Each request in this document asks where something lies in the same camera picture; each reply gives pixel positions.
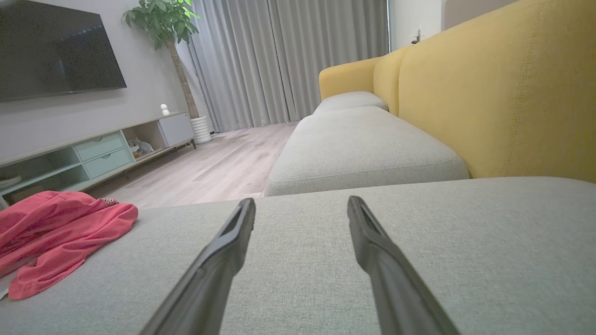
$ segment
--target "gray seat cushion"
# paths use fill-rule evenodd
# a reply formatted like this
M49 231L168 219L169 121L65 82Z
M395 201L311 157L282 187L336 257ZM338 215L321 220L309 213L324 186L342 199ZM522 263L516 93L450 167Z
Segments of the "gray seat cushion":
M221 334L379 334L347 198L361 196L463 335L596 333L596 185L491 178L256 199ZM137 335L237 201L141 210L3 335Z
M453 150L378 108L304 118L268 178L266 196L467 179Z
M358 91L328 97L321 102L321 104L315 109L314 113L363 106L374 106L384 110L389 110L385 101L378 96L370 92Z

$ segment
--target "white plant pot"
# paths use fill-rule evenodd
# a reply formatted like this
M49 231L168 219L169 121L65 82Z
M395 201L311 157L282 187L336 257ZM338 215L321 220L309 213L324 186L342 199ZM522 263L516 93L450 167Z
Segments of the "white plant pot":
M190 124L193 126L194 142L196 144L207 143L213 139L211 137L211 133L209 132L207 116L191 119Z

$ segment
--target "braided tree trunk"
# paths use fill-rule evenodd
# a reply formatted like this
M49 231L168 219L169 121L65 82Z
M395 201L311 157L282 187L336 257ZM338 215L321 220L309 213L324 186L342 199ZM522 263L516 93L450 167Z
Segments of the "braided tree trunk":
M184 66L182 65L182 61L180 60L178 51L176 50L176 44L174 43L174 40L167 40L166 47L170 51L172 61L174 62L174 67L176 67L176 74L178 75L178 79L180 80L180 84L182 85L182 91L184 92L184 98L186 98L187 101L190 118L196 119L197 117L199 117L197 105L194 104L193 93L190 91L190 86L188 86L188 79L186 78L186 74L184 73Z

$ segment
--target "wooden floor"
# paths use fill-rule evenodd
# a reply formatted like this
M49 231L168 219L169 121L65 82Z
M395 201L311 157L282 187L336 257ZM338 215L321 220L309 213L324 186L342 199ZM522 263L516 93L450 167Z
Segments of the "wooden floor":
M86 192L139 208L260 197L297 122L216 134Z

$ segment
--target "red cloth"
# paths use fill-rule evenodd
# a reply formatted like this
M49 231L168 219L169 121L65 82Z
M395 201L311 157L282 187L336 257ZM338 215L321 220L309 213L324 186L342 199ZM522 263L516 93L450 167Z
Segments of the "red cloth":
M92 252L132 228L138 209L80 192L45 191L0 212L0 278L17 270L8 297L59 282Z

